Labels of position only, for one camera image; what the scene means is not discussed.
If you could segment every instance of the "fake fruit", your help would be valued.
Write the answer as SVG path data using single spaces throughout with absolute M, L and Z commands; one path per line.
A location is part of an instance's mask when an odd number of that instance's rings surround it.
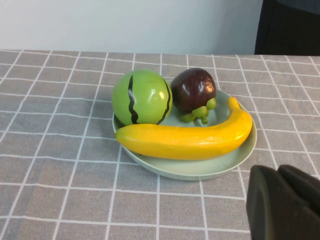
M 184 122 L 201 118 L 207 124 L 209 110 L 216 106 L 217 89 L 213 77 L 204 69 L 194 67 L 177 75 L 171 82 L 173 105 L 183 114 Z
M 115 139 L 128 150 L 151 157 L 176 160 L 206 160 L 238 148 L 252 128 L 250 114 L 234 97 L 227 99 L 228 119 L 208 127 L 178 127 L 139 124 L 119 128 Z
M 139 69 L 125 74 L 114 86 L 111 104 L 125 126 L 160 124 L 171 111 L 172 92 L 161 75 Z

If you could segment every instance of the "round plate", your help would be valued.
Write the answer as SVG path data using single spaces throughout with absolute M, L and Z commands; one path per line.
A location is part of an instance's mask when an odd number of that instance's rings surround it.
M 230 96 L 222 91 L 217 90 L 216 93 L 216 107 L 210 111 L 208 124 L 202 125 L 201 120 L 195 122 L 185 123 L 178 119 L 178 110 L 172 105 L 172 110 L 169 116 L 161 123 L 161 125 L 182 126 L 182 127 L 209 127 L 220 124 L 227 120 L 229 116 L 229 108 L 227 99 Z M 245 107 L 239 102 L 240 107 L 247 111 Z M 112 117 L 113 131 L 123 127 L 115 114 Z M 127 154 L 142 167 L 154 172 L 156 174 L 178 180 L 205 180 L 218 177 L 225 174 L 232 169 L 242 164 L 253 152 L 257 142 L 257 128 L 255 122 L 252 120 L 252 128 L 248 138 L 236 150 L 228 154 L 215 157 L 208 160 L 200 161 L 184 161 L 172 160 L 166 158 L 150 157 L 137 154 L 126 149 Z

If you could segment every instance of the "white wall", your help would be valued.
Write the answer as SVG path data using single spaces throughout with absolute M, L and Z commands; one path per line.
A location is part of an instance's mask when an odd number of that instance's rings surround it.
M 253 54 L 262 0 L 0 0 L 0 49 Z

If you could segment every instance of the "yellow banana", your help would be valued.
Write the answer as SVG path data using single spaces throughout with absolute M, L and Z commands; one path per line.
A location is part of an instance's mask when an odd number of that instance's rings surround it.
M 132 124 L 118 129 L 115 139 L 128 150 L 141 155 L 176 159 L 206 160 L 238 148 L 252 128 L 249 113 L 234 97 L 227 99 L 228 119 L 209 127 L 180 127 Z

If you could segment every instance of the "green calyx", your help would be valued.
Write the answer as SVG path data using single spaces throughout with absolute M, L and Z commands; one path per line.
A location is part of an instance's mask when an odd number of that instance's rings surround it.
M 207 103 L 206 103 L 206 109 L 212 110 L 216 107 L 216 99 L 211 98 Z
M 183 115 L 181 117 L 181 120 L 185 123 L 190 123 L 194 121 L 196 118 L 201 119 L 202 124 L 207 124 L 210 111 L 216 107 L 216 99 L 211 98 L 207 103 L 206 106 L 201 106 L 195 110 L 193 110 L 191 113 L 188 113 L 186 115 Z

